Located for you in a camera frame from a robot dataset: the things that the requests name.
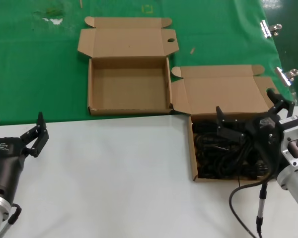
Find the empty cardboard box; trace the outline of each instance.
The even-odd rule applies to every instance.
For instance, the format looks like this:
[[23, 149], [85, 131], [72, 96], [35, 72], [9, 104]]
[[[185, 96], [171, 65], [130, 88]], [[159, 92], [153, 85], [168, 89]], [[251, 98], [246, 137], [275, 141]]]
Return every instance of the empty cardboard box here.
[[168, 114], [168, 55], [179, 50], [170, 18], [87, 17], [78, 51], [91, 57], [91, 115]]
[[190, 114], [188, 119], [188, 140], [191, 157], [192, 179], [195, 182], [218, 181], [200, 178], [195, 156], [192, 123], [216, 120], [216, 106], [234, 119], [245, 119], [257, 113], [268, 111], [273, 103], [267, 96], [267, 89], [277, 91], [261, 65], [222, 65], [174, 67], [172, 74], [178, 78], [171, 84], [173, 108]]

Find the white tabletop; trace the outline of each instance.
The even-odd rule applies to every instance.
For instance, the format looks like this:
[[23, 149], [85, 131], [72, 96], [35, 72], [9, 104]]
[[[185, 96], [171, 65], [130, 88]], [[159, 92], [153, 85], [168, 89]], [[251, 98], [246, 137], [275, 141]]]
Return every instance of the white tabletop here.
[[[236, 182], [192, 182], [185, 116], [49, 123], [28, 157], [7, 238], [247, 238], [228, 206]], [[33, 125], [0, 126], [20, 136]], [[259, 188], [233, 205], [255, 233]], [[268, 186], [265, 238], [298, 238], [298, 206]]]

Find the green backdrop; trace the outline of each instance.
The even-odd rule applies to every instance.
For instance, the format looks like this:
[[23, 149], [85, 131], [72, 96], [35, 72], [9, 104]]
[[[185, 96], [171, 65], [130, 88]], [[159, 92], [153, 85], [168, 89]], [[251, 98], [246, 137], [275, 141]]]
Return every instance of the green backdrop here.
[[35, 122], [39, 111], [48, 122], [108, 118], [87, 111], [88, 58], [77, 52], [86, 16], [171, 17], [180, 47], [171, 66], [261, 64], [289, 96], [274, 73], [273, 39], [260, 28], [260, 0], [82, 1], [0, 0], [1, 124]]

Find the binder clip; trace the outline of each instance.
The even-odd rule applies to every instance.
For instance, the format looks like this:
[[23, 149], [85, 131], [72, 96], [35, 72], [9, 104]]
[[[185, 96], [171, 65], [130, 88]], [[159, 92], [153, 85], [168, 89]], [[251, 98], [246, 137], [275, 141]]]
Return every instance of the binder clip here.
[[298, 70], [292, 69], [289, 72], [283, 73], [283, 70], [277, 67], [275, 69], [275, 73], [286, 87], [290, 87], [292, 82], [295, 80], [295, 77], [298, 75]]
[[277, 31], [279, 31], [283, 27], [281, 24], [275, 24], [275, 25], [272, 25], [272, 26], [268, 26], [265, 20], [262, 20], [260, 22], [260, 25], [261, 25], [262, 30], [264, 32], [265, 38], [272, 37], [272, 35], [278, 36]]

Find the cardboard box flap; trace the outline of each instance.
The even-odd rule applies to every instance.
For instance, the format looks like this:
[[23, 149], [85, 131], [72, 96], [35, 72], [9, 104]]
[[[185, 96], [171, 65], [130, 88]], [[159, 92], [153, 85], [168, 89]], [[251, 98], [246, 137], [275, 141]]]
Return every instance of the cardboard box flap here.
[[257, 84], [257, 87], [262, 94], [267, 106], [271, 108], [274, 104], [267, 96], [267, 89], [273, 89], [275, 93], [278, 93], [278, 90], [270, 77], [254, 77], [254, 80]]
[[265, 72], [261, 65], [214, 65], [174, 67], [172, 74], [179, 78], [192, 77], [243, 77], [257, 76]]
[[95, 29], [83, 29], [80, 32], [78, 51], [92, 56], [94, 53]]
[[266, 95], [276, 88], [260, 65], [174, 67], [181, 78], [171, 83], [173, 108], [191, 115], [215, 114], [216, 106], [225, 113], [261, 113], [271, 107]]
[[91, 17], [85, 23], [94, 28], [163, 28], [172, 24], [171, 18], [159, 17]]
[[179, 50], [172, 29], [82, 29], [78, 51], [92, 57], [167, 56]]

